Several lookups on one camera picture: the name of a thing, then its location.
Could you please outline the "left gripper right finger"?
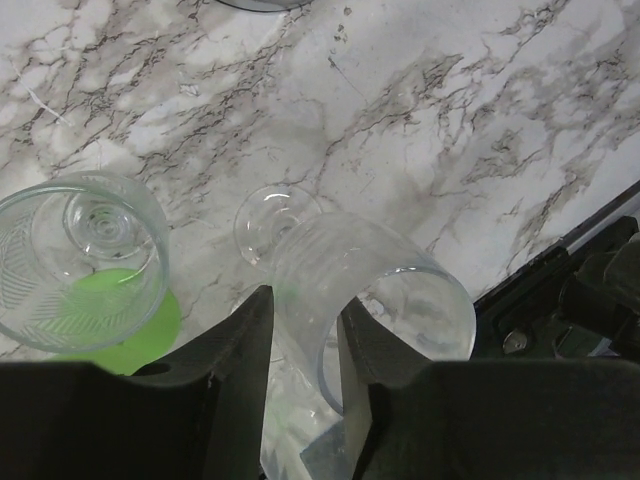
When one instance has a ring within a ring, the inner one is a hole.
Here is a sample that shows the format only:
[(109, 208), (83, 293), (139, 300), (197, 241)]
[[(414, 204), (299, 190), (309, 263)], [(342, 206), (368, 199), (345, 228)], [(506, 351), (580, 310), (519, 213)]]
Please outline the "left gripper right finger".
[(433, 362), (351, 301), (338, 321), (352, 479), (635, 479), (639, 368)]

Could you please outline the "green plastic wine glass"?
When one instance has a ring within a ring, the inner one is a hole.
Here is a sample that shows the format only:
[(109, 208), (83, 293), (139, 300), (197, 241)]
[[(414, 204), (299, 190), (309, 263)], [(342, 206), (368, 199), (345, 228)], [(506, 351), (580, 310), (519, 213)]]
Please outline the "green plastic wine glass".
[(167, 290), (154, 315), (146, 318), (147, 294), (140, 290), (142, 275), (133, 269), (98, 271), (76, 281), (63, 302), (63, 319), (75, 326), (95, 326), (90, 336), (99, 347), (86, 352), (53, 356), (53, 361), (93, 363), (116, 375), (131, 375), (164, 356), (181, 327), (181, 310)]

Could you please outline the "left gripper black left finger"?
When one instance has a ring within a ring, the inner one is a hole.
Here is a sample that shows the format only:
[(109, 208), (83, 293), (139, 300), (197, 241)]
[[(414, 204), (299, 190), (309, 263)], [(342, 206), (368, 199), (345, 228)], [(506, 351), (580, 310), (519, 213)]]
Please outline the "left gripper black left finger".
[(273, 293), (131, 376), (83, 362), (1, 366), (5, 479), (255, 479)]

